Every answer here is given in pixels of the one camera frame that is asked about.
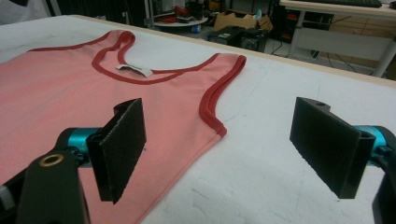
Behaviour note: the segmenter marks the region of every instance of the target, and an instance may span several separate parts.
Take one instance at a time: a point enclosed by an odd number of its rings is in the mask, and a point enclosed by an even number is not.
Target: cardboard box
[[[274,29],[274,26],[267,15],[262,15],[260,19],[255,20],[250,14],[228,10],[226,12],[221,12],[216,17],[213,30],[218,31],[229,25],[244,27],[246,29],[262,28],[268,30],[268,32]]]

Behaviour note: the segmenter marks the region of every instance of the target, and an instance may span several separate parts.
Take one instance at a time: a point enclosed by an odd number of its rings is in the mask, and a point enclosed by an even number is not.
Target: white desk
[[[143,223],[374,222],[372,202],[383,172],[367,167],[356,199],[338,200],[289,140],[290,127],[295,99],[302,96],[330,105],[334,114],[352,125],[381,125],[396,133],[396,82],[114,22],[68,16],[0,26],[0,62],[28,49],[74,45],[114,29],[135,34],[132,55],[127,51],[126,59],[134,56],[134,62],[146,67],[189,67],[216,52],[247,56],[242,73],[219,98],[217,116],[228,129],[227,134],[192,165]],[[53,146],[56,140],[46,135],[42,138],[45,146]],[[29,161],[23,155],[13,158],[14,165],[6,167],[3,162],[9,160],[7,155],[14,149],[0,147],[0,183]],[[31,152],[29,156],[48,151],[26,149]],[[81,181],[84,186],[87,179]],[[125,212],[128,202],[121,198],[116,205],[101,203],[96,189],[84,190],[93,224],[120,223],[121,219],[131,223]]]
[[[389,5],[381,8],[350,7],[292,0],[281,0],[280,5],[301,11],[291,41],[289,58],[296,48],[303,48],[370,59],[379,61],[373,76],[381,77],[396,53],[395,39],[303,28],[306,11],[396,21],[396,10],[390,9]]]

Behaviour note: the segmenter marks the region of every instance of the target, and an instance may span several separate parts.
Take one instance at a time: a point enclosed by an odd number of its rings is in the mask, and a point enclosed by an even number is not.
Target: white label
[[[136,73],[143,75],[145,77],[149,77],[152,75],[152,71],[150,69],[148,69],[147,67],[143,67],[140,65],[135,65],[132,63],[129,64],[119,64],[116,66],[117,69],[122,69],[122,68],[130,68],[132,70],[134,70]]]

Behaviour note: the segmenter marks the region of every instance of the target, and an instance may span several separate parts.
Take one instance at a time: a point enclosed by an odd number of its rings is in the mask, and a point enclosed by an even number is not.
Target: tank top
[[[246,57],[218,53],[194,67],[144,77],[116,68],[127,63],[134,41],[129,31],[111,31],[0,64],[1,183],[53,148],[64,129],[103,127],[114,105],[142,98],[148,140],[119,202],[100,202],[92,169],[79,169],[92,223],[138,223],[226,134],[216,104]]]

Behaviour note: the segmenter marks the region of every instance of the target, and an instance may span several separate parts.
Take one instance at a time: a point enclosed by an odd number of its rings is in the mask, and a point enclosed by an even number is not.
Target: floor
[[[207,35],[212,32],[212,27],[202,25],[201,32],[199,34],[193,34],[190,27],[162,28],[161,31],[175,35],[183,35],[191,38],[207,40]],[[278,40],[273,40],[269,38],[266,41],[264,53],[273,54],[279,57],[286,57],[289,52],[289,47],[290,44],[288,43],[281,43]],[[374,68],[372,67],[365,67],[358,64],[351,64],[340,60],[330,59],[326,57],[326,54],[322,55],[324,56],[314,57],[312,56],[310,49],[297,49],[295,50],[294,59],[307,63],[315,63],[323,66],[329,66],[337,69],[356,72],[364,75],[371,75],[374,72]]]

